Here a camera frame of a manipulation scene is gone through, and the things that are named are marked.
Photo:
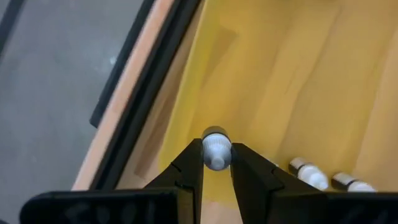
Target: wooden edge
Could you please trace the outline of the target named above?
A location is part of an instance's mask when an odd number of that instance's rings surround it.
[[[174,0],[156,0],[152,6],[147,21],[141,30],[120,81],[105,111],[103,120],[99,124],[97,133],[91,142],[72,190],[89,189],[132,89],[145,65],[150,50],[173,2]]]
[[[185,63],[195,36],[203,2],[192,18],[146,123],[130,155],[117,189],[141,188],[159,174],[157,156],[169,124]]]

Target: cylindrical object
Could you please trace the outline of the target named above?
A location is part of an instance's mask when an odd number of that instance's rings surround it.
[[[231,147],[226,131],[217,126],[207,128],[203,133],[203,160],[211,170],[223,170],[231,164]]]
[[[356,179],[344,172],[337,173],[331,179],[332,187],[338,190],[346,190],[348,192],[376,192],[370,184]]]
[[[328,177],[317,166],[301,157],[297,157],[290,162],[289,171],[298,179],[316,189],[325,190],[329,187]]]

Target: small bottle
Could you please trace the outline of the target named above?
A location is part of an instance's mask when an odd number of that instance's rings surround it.
[[[226,131],[218,126],[207,128],[202,136],[203,160],[211,170],[223,170],[231,164],[232,143]]]
[[[329,187],[328,177],[317,166],[301,157],[290,162],[289,171],[298,179],[318,190],[325,190]]]
[[[334,175],[331,178],[331,185],[335,189],[346,190],[348,192],[377,192],[370,184],[344,172]]]

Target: concrete floor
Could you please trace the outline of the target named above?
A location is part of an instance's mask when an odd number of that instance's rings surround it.
[[[71,188],[88,120],[142,0],[27,1],[0,64],[0,219]],[[0,16],[7,1],[0,1]]]

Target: yellow tray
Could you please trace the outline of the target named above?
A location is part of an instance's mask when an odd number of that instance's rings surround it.
[[[397,190],[397,21],[396,0],[207,0],[160,168],[219,125],[281,168]],[[206,169],[203,195],[233,205],[229,171]]]

